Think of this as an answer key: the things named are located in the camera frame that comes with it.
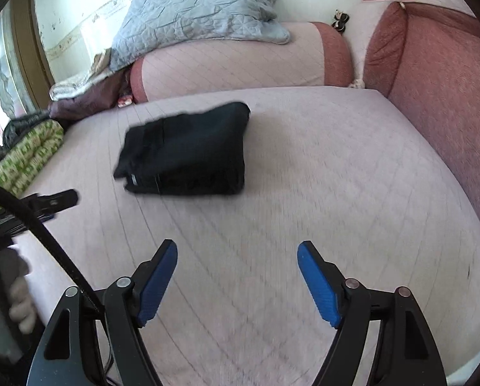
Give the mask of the black pants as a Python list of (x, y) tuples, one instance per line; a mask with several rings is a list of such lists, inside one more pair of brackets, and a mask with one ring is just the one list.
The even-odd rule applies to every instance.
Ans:
[(241, 193), (249, 116), (245, 103), (231, 102), (203, 113), (181, 113), (133, 126), (126, 132), (113, 177), (123, 179), (131, 193)]

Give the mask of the green patterned cloth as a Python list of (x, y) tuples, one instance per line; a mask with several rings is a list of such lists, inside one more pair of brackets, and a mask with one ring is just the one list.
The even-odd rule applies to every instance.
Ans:
[(36, 125), (0, 161), (0, 187), (20, 198), (63, 142), (59, 122)]

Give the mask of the dark grey garment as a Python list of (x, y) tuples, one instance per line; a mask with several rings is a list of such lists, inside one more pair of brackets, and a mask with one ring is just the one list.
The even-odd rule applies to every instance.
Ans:
[(31, 129), (48, 119), (50, 119), (50, 113), (47, 110), (29, 113), (19, 118), (11, 119), (3, 132), (3, 147), (10, 150), (14, 145), (17, 145), (19, 140)]

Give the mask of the dark maroon cloth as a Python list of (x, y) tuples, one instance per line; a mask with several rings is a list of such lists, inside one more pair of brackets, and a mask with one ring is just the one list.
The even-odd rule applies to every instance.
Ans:
[(51, 119), (79, 121), (93, 114), (117, 107), (121, 97), (131, 93), (130, 67), (117, 71), (92, 86), (82, 95), (51, 102)]

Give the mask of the pink bolster pillow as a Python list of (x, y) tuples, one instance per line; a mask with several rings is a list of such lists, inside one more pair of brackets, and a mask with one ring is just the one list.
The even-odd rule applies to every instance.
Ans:
[(228, 90), (287, 86), (346, 87), (350, 50), (326, 23), (285, 23), (290, 42), (197, 40), (151, 51), (132, 64), (138, 103)]

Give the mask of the grey quilted blanket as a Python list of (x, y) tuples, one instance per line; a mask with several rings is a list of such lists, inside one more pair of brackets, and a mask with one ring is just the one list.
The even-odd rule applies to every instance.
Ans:
[(113, 38), (109, 69), (118, 71), (156, 49), (201, 39), (288, 44), (276, 0), (132, 0)]

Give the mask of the small black white toy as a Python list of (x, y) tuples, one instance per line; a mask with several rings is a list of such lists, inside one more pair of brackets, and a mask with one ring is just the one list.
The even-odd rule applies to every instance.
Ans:
[(333, 17), (333, 22), (331, 27), (340, 34), (344, 34), (346, 29), (346, 24), (350, 20), (350, 16), (344, 11), (336, 10)]

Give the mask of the wooden window frame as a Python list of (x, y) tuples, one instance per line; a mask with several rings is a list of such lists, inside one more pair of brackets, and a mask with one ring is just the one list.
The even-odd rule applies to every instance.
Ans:
[(54, 84), (41, 43), (35, 0), (9, 0), (2, 10), (5, 53), (18, 99), (26, 113), (44, 110)]

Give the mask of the red corduroy cushion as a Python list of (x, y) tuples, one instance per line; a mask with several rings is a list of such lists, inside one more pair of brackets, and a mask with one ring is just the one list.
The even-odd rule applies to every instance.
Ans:
[(480, 219), (480, 21), (464, 0), (364, 0), (374, 30), (362, 80), (408, 118)]

